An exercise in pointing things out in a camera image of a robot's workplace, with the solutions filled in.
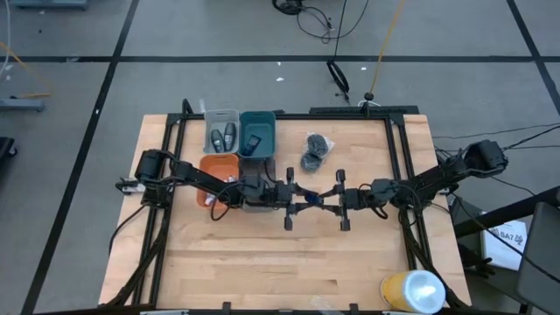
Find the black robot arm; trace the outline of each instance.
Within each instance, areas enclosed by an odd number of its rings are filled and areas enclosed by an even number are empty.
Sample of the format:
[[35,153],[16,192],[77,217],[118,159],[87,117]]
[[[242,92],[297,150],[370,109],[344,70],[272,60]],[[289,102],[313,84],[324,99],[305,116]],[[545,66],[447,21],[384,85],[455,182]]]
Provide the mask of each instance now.
[[[160,170],[168,161],[171,175],[160,178]],[[484,140],[469,145],[456,156],[448,157],[442,164],[405,180],[375,179],[359,188],[346,188],[344,170],[336,171],[336,184],[332,190],[318,193],[307,190],[294,182],[294,170],[288,168],[286,182],[265,183],[260,176],[242,177],[233,183],[204,172],[186,161],[177,160],[170,152],[147,150],[142,154],[135,177],[146,186],[143,204],[161,207],[170,189],[175,186],[193,186],[217,196],[230,207],[243,204],[257,207],[285,208],[284,228],[292,230],[291,217],[310,208],[319,207],[339,216],[340,229],[350,230],[347,210],[371,208],[382,219],[387,214],[382,208],[390,203],[398,208],[423,209],[438,191],[456,184],[467,177],[486,178],[503,172],[508,160],[496,142]],[[292,202],[292,196],[304,196],[306,202]],[[339,196],[338,205],[326,205],[325,198]]]

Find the wooden tabletop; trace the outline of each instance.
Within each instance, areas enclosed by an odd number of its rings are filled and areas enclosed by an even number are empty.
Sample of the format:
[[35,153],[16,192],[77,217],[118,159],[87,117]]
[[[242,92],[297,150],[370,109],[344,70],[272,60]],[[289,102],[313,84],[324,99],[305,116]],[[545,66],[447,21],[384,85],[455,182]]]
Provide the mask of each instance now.
[[[131,175],[142,151],[160,148],[165,119],[165,115],[144,117]],[[405,121],[415,172],[423,172],[437,163],[426,116],[407,115]],[[198,165],[204,132],[204,121],[187,121],[182,160]],[[335,142],[312,175],[299,166],[307,132]],[[396,128],[395,137],[406,178]],[[284,178],[286,168],[292,166],[295,181],[317,192],[333,187],[340,168],[346,170],[346,187],[393,178],[383,122],[276,121],[275,160],[278,178]],[[312,298],[317,296],[334,309],[347,310],[357,303],[364,311],[384,310],[381,280],[408,268],[403,233],[391,206],[385,207],[388,220],[370,210],[350,211],[349,232],[340,231],[340,219],[332,213],[308,209],[293,217],[293,231],[285,231],[283,209],[272,213],[234,209],[214,222],[208,210],[196,203],[196,192],[185,186],[175,193],[158,308],[220,309],[223,302],[231,302],[235,309],[314,310]],[[139,208],[140,199],[139,194],[124,197],[119,222]],[[446,207],[443,197],[436,197],[434,203]],[[137,267],[147,216],[146,210],[116,237],[100,303],[109,301]],[[459,298],[470,304],[450,215],[433,206],[424,210],[424,219],[435,267]],[[151,277],[150,269],[143,301]]]

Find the white lid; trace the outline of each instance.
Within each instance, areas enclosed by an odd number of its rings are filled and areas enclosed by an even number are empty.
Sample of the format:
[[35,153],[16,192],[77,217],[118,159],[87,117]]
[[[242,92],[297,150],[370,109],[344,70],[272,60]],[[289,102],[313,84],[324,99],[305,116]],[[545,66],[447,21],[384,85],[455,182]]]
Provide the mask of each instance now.
[[407,276],[402,294],[414,312],[433,314],[439,312],[445,302],[445,288],[429,271],[414,270]]

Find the teal bin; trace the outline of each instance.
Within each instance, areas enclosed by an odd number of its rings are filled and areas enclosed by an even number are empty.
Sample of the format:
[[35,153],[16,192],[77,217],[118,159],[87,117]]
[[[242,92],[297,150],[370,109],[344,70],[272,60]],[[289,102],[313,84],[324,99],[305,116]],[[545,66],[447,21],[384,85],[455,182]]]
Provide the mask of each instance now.
[[[270,158],[276,148],[277,117],[271,111],[244,112],[239,119],[241,125],[241,141],[239,155],[242,158]],[[253,154],[243,155],[251,136],[261,138]]]

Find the yellow container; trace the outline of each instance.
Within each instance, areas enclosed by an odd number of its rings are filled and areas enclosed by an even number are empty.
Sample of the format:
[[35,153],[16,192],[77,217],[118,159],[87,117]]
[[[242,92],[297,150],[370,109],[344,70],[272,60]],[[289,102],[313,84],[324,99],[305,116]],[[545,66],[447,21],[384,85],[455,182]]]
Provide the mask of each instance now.
[[433,314],[445,302],[445,288],[439,278],[426,270],[412,270],[386,276],[381,294],[391,309]]

